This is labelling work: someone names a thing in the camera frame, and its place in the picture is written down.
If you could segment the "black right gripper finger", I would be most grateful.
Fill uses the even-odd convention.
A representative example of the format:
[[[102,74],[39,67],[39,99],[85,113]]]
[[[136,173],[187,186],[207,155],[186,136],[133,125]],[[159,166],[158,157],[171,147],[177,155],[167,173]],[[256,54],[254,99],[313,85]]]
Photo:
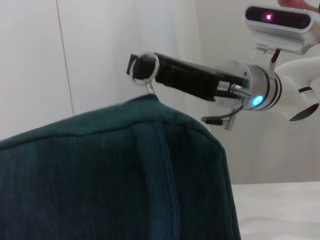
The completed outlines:
[[[129,75],[130,74],[130,69],[131,69],[131,66],[134,62],[134,60],[137,59],[137,55],[136,54],[131,54],[130,55],[130,58],[129,58],[129,61],[128,61],[128,65],[127,65],[127,69],[126,69],[126,74]]]
[[[172,66],[162,60],[155,52],[141,55],[131,55],[131,80],[139,86],[151,85],[155,80],[157,83],[167,87],[175,88],[174,75],[171,75]]]

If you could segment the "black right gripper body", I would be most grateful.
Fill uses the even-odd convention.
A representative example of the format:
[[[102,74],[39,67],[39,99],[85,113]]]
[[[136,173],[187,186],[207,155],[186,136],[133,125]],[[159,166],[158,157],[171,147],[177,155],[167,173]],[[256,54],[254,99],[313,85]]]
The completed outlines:
[[[216,97],[237,99],[231,86],[246,85],[243,77],[189,62],[178,62],[174,67],[174,88],[213,102]]]

